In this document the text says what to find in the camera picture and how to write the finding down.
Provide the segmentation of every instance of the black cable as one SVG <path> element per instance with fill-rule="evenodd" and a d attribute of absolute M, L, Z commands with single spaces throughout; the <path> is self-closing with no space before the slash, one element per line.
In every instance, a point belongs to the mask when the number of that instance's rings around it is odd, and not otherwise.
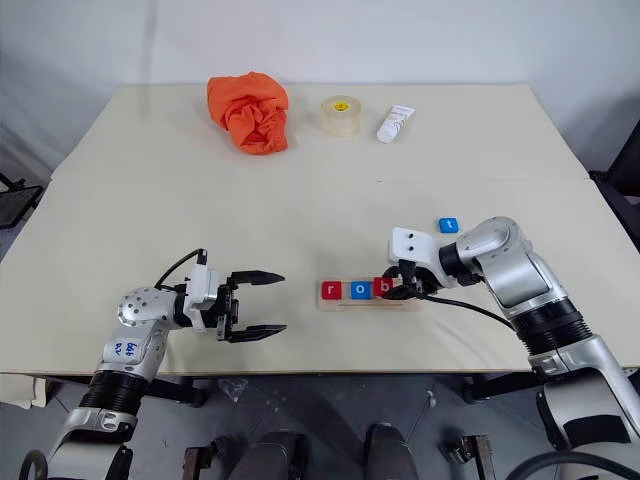
<path fill-rule="evenodd" d="M 468 310 L 473 310 L 474 312 L 477 313 L 481 313 L 483 315 L 486 315 L 487 317 L 493 318 L 494 320 L 500 322 L 501 324 L 503 324 L 505 327 L 513 330 L 513 326 L 504 318 L 496 315 L 495 313 L 490 312 L 489 310 L 485 310 L 484 308 L 480 308 L 477 307 L 475 305 L 472 305 L 470 303 L 465 303 L 465 302 L 459 302 L 458 300 L 449 300 L 447 298 L 438 298 L 438 297 L 432 297 L 431 295 L 426 295 L 424 293 L 420 293 L 415 289 L 411 289 L 412 293 L 415 295 L 416 298 L 420 299 L 420 300 L 427 300 L 429 302 L 434 302 L 434 303 L 442 303 L 444 305 L 451 305 L 453 307 L 462 307 L 462 308 L 466 308 Z"/>
<path fill-rule="evenodd" d="M 561 463 L 589 465 L 628 480 L 640 480 L 640 473 L 614 462 L 613 460 L 599 457 L 597 455 L 591 455 L 590 453 L 563 451 L 543 453 L 542 455 L 530 458 L 516 467 L 516 469 L 509 474 L 507 480 L 525 480 L 525 478 L 528 478 L 538 470 L 550 465 L 559 465 Z"/>
<path fill-rule="evenodd" d="M 165 289 L 165 290 L 173 290 L 173 287 L 168 287 L 166 285 L 162 285 L 162 282 L 164 282 L 167 277 L 169 275 L 171 275 L 173 273 L 173 271 L 178 268 L 180 265 L 182 265 L 184 262 L 186 262 L 187 260 L 189 260 L 190 258 L 195 257 L 196 255 L 201 254 L 202 249 L 198 248 L 196 250 L 194 250 L 191 253 L 186 254 L 184 257 L 182 257 L 180 260 L 178 260 L 176 263 L 174 263 L 173 265 L 171 265 L 169 267 L 169 270 L 167 270 L 166 272 L 164 272 L 164 274 L 160 277 L 160 279 L 156 282 L 156 284 L 154 285 L 154 288 L 157 288 L 158 290 L 160 289 Z"/>

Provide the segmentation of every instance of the clear tape roll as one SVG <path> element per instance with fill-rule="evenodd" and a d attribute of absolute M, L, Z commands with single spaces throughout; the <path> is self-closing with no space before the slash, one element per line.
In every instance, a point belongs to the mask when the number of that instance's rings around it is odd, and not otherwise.
<path fill-rule="evenodd" d="M 330 135 L 354 135 L 360 131 L 361 111 L 362 105 L 353 97 L 329 97 L 322 102 L 322 127 Z"/>

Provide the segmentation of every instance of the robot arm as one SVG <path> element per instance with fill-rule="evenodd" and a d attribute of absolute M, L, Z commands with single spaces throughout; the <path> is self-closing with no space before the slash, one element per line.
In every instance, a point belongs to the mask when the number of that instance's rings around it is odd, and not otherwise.
<path fill-rule="evenodd" d="M 196 256 L 184 284 L 162 285 L 173 270 Z M 233 330 L 238 322 L 233 292 L 238 285 L 267 285 L 284 277 L 258 270 L 233 272 L 221 284 L 218 273 L 206 264 L 206 250 L 196 250 L 172 266 L 154 287 L 137 288 L 122 297 L 119 324 L 104 346 L 89 390 L 69 412 L 49 455 L 51 478 L 128 478 L 133 453 L 123 444 L 133 435 L 140 401 L 158 373 L 171 330 L 215 328 L 218 340 L 235 343 L 260 340 L 286 328 L 256 325 Z"/>
<path fill-rule="evenodd" d="M 611 444 L 634 444 L 637 451 L 640 397 L 513 220 L 492 218 L 446 246 L 426 233 L 395 228 L 389 260 L 398 265 L 390 273 L 399 273 L 403 285 L 388 298 L 485 283 L 545 381 L 539 407 L 557 448 L 594 451 L 599 445 L 602 452 Z M 625 460 L 637 462 L 635 455 Z"/>

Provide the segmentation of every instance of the crumpled orange fabric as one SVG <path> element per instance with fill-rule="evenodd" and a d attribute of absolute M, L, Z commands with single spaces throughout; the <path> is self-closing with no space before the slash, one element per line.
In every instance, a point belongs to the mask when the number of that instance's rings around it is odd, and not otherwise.
<path fill-rule="evenodd" d="M 287 148 L 284 127 L 289 98 L 269 75 L 213 77 L 207 84 L 207 103 L 211 119 L 229 130 L 243 152 L 266 155 Z"/>

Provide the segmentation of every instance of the white backdrop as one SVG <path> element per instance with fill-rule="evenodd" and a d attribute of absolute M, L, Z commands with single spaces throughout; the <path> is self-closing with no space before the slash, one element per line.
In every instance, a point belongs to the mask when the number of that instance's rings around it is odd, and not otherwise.
<path fill-rule="evenodd" d="M 0 0 L 0 168 L 46 178 L 120 83 L 249 70 L 529 82 L 587 168 L 606 168 L 640 118 L 639 19 L 637 0 Z"/>

